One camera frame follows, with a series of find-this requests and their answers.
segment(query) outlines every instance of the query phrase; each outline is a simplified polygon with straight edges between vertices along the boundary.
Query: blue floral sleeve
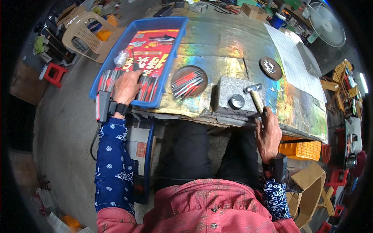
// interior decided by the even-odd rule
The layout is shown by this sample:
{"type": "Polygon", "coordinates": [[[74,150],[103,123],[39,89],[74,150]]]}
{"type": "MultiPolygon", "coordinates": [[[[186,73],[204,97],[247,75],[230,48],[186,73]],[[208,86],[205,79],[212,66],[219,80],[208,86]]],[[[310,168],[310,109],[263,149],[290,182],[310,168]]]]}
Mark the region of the blue floral sleeve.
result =
{"type": "Polygon", "coordinates": [[[95,181],[96,211],[118,207],[134,212],[133,167],[127,152],[127,126],[124,119],[110,118],[99,131],[95,181]]]}
{"type": "Polygon", "coordinates": [[[261,202],[272,215],[272,221],[291,218],[286,201],[286,184],[276,183],[274,178],[266,177],[264,172],[260,174],[259,183],[263,188],[261,202]]]}

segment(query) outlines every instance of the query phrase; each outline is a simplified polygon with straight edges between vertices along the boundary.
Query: wooden hammer handle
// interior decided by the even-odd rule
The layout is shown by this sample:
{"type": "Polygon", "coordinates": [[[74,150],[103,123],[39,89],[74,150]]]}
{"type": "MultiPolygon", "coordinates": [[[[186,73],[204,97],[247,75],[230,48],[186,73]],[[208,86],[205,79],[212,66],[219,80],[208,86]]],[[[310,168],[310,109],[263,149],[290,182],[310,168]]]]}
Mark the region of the wooden hammer handle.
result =
{"type": "Polygon", "coordinates": [[[260,115],[263,114],[264,104],[257,91],[251,91],[251,96],[260,115]]]}

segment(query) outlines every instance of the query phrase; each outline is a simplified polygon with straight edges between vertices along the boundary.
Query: beige plastic chair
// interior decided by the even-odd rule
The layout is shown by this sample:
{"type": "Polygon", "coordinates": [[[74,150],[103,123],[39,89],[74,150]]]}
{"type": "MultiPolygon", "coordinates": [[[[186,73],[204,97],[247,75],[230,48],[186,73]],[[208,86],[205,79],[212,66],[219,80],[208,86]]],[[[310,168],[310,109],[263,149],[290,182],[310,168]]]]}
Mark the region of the beige plastic chair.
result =
{"type": "Polygon", "coordinates": [[[76,18],[67,28],[66,32],[62,37],[62,43],[74,50],[81,55],[84,55],[96,62],[103,63],[109,54],[112,47],[115,45],[121,34],[123,33],[124,28],[117,28],[107,22],[104,18],[95,14],[93,12],[86,12],[76,18]],[[107,30],[111,32],[110,36],[106,41],[99,40],[88,28],[84,25],[84,22],[89,19],[96,19],[100,22],[107,30]],[[83,54],[80,50],[74,47],[71,40],[74,37],[78,37],[82,41],[84,41],[88,47],[96,54],[98,54],[97,59],[93,59],[90,56],[83,54]]]}

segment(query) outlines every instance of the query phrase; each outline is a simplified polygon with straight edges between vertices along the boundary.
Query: round wooden dish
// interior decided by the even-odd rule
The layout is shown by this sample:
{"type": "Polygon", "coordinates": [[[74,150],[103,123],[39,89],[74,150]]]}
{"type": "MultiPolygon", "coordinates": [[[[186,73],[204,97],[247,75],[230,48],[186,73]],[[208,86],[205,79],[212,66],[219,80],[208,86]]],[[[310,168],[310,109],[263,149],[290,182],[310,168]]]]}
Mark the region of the round wooden dish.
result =
{"type": "Polygon", "coordinates": [[[272,58],[270,57],[262,57],[259,61],[259,65],[260,65],[260,68],[261,70],[266,73],[266,75],[274,80],[279,80],[280,78],[282,78],[282,70],[281,70],[281,67],[280,65],[272,58]],[[267,60],[269,61],[270,63],[273,64],[273,66],[275,67],[275,72],[274,73],[270,73],[268,72],[266,69],[265,69],[265,65],[264,65],[264,61],[267,60]]]}
{"type": "Polygon", "coordinates": [[[201,71],[201,78],[203,79],[204,82],[189,97],[198,96],[206,89],[207,83],[209,82],[206,72],[204,72],[204,70],[199,68],[198,66],[181,67],[173,74],[171,83],[197,70],[201,71]]]}

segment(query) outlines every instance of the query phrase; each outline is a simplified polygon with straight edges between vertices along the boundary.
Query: person's hand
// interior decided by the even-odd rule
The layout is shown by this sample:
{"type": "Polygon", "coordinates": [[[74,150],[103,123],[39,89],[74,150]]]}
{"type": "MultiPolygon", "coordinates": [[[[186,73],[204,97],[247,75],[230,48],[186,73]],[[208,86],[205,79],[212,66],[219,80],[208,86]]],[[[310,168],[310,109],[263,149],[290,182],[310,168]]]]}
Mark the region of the person's hand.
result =
{"type": "MultiPolygon", "coordinates": [[[[126,72],[119,77],[114,85],[113,100],[115,102],[122,103],[127,106],[130,105],[132,100],[135,99],[137,93],[141,89],[141,86],[137,82],[139,77],[142,75],[142,72],[143,70],[126,72]]],[[[124,119],[124,116],[119,113],[115,113],[113,117],[124,119]]]]}
{"type": "Polygon", "coordinates": [[[273,114],[270,107],[264,107],[261,119],[263,121],[263,128],[262,123],[258,119],[255,119],[258,150],[263,163],[269,164],[269,161],[276,157],[278,153],[282,131],[277,116],[273,114]]]}

